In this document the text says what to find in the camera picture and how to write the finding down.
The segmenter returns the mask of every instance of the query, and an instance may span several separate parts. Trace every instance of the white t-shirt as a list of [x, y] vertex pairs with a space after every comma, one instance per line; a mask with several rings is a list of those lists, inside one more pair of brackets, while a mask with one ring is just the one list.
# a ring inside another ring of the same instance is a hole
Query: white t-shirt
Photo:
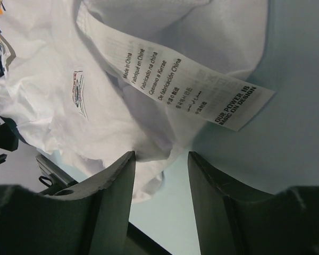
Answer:
[[[65, 163], [88, 176], [135, 150], [133, 201], [140, 202], [156, 192], [160, 173], [205, 121], [108, 74], [108, 62], [78, 20], [83, 12], [246, 79], [263, 52], [267, 0], [6, 0], [0, 6], [0, 115], [15, 120], [27, 143], [59, 150]], [[99, 27], [91, 32], [100, 33]], [[82, 111], [73, 103], [79, 79]]]

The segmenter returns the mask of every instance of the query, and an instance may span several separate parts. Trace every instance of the small printed logo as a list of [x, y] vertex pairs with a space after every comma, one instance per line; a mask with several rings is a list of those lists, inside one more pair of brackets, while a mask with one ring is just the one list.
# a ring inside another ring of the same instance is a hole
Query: small printed logo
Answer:
[[72, 100], [76, 108], [78, 108], [79, 113], [83, 115], [84, 117], [87, 117], [85, 106], [84, 106], [83, 90], [84, 90], [83, 71], [75, 71], [73, 73]]

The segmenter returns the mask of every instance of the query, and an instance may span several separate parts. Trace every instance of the light blue surface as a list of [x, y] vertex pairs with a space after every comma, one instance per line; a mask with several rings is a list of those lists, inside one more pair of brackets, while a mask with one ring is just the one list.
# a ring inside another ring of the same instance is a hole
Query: light blue surface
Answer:
[[[249, 82], [277, 93], [238, 133], [209, 124], [190, 149], [266, 192], [319, 185], [319, 0], [270, 1], [265, 55]], [[153, 199], [132, 206], [130, 221], [174, 255], [199, 254], [187, 152], [165, 177]]]
[[319, 0], [270, 1], [267, 36], [249, 82], [276, 95], [238, 133], [209, 124], [192, 150], [269, 193], [319, 185]]

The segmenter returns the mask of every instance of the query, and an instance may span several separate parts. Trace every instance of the tag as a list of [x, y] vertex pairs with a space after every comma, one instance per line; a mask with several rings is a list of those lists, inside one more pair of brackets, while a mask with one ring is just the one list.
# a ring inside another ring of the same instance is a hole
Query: tag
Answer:
[[78, 112], [86, 118], [86, 111], [83, 98], [84, 76], [82, 71], [73, 73], [72, 100]]
[[125, 82], [169, 108], [226, 128], [238, 131], [274, 94], [170, 48], [110, 28], [83, 4], [77, 25]]

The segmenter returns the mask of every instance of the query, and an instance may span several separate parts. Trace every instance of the white fabric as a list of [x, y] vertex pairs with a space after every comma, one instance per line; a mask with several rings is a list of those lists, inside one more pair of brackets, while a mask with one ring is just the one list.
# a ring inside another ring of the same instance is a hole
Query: white fabric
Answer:
[[[104, 56], [76, 25], [80, 0], [6, 0], [0, 31], [16, 58], [0, 79], [0, 115], [25, 140], [88, 176], [137, 153], [133, 202], [150, 198], [163, 171], [204, 125], [108, 75]], [[112, 28], [245, 79], [261, 58], [267, 0], [84, 0]], [[87, 119], [72, 102], [83, 71]]]

